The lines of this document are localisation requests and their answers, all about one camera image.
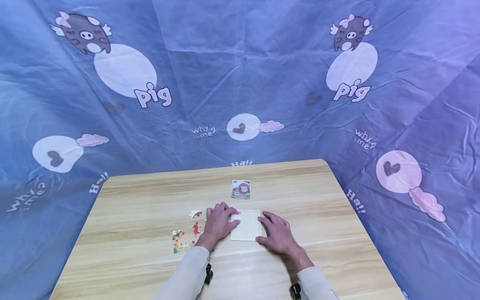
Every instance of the wooden table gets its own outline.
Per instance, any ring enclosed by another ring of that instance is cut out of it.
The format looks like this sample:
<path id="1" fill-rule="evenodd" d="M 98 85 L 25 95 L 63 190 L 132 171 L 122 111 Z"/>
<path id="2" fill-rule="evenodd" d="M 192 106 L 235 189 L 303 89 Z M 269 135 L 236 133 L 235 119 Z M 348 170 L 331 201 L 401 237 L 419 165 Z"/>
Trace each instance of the wooden table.
<path id="1" fill-rule="evenodd" d="M 230 197 L 232 179 L 252 181 L 251 199 Z M 110 178 L 51 298 L 154 299 L 184 255 L 173 253 L 172 231 L 190 233 L 193 221 L 204 222 L 192 220 L 190 211 L 222 201 L 288 220 L 341 299 L 403 299 L 321 159 Z M 294 272 L 256 242 L 227 237 L 210 263 L 214 277 L 198 299 L 291 299 Z"/>

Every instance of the pink circle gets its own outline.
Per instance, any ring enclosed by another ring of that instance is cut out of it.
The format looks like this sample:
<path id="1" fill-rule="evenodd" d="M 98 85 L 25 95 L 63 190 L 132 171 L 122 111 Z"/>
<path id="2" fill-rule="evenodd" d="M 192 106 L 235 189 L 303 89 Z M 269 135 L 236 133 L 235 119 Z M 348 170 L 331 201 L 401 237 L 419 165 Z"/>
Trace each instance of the pink circle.
<path id="1" fill-rule="evenodd" d="M 377 162 L 377 178 L 391 192 L 408 193 L 420 186 L 421 169 L 417 160 L 405 151 L 385 153 Z"/>

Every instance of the blue fabric backdrop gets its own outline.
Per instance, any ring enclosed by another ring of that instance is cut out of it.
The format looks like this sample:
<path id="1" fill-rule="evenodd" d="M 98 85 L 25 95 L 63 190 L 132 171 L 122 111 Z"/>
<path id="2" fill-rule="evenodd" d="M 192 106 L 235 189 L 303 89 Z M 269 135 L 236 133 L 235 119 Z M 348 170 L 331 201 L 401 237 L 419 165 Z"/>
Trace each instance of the blue fabric backdrop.
<path id="1" fill-rule="evenodd" d="M 0 3 L 0 299 L 110 176 L 323 158 L 412 300 L 480 294 L 480 3 Z"/>

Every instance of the white circle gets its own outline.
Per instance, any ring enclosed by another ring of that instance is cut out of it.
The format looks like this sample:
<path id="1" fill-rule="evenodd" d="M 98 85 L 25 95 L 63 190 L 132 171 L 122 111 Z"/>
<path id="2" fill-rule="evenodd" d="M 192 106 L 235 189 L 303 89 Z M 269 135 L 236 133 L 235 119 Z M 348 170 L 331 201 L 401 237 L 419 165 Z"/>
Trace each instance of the white circle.
<path id="1" fill-rule="evenodd" d="M 148 82 L 156 84 L 155 68 L 145 55 L 127 45 L 110 46 L 110 53 L 102 51 L 94 58 L 96 72 L 109 88 L 136 98 L 135 89 L 143 91 Z"/>
<path id="2" fill-rule="evenodd" d="M 52 157 L 48 155 L 49 151 L 55 151 L 63 161 L 57 166 L 52 165 Z M 41 166 L 50 171 L 67 173 L 72 169 L 75 162 L 82 157 L 84 149 L 71 137 L 52 135 L 37 141 L 33 146 L 32 154 Z"/>
<path id="3" fill-rule="evenodd" d="M 393 150 L 378 160 L 376 174 L 380 184 L 391 192 L 408 193 L 422 179 L 418 161 L 408 152 Z"/>
<path id="4" fill-rule="evenodd" d="M 362 42 L 354 51 L 340 53 L 328 69 L 328 88 L 336 91 L 341 84 L 352 86 L 357 79 L 365 82 L 375 70 L 377 61 L 377 50 L 369 43 Z"/>
<path id="5" fill-rule="evenodd" d="M 236 115 L 228 122 L 227 132 L 234 140 L 251 140 L 260 132 L 260 119 L 252 114 Z"/>

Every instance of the right hand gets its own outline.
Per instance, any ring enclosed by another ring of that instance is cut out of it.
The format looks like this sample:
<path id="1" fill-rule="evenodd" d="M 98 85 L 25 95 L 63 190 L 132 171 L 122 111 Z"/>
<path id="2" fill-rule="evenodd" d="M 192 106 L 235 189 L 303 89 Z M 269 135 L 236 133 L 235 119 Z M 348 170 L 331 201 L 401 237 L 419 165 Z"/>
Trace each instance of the right hand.
<path id="1" fill-rule="evenodd" d="M 256 241 L 267 248 L 283 254 L 291 254 L 300 246 L 293 238 L 290 223 L 281 217 L 267 211 L 262 212 L 265 217 L 258 217 L 268 230 L 267 237 L 256 237 Z"/>

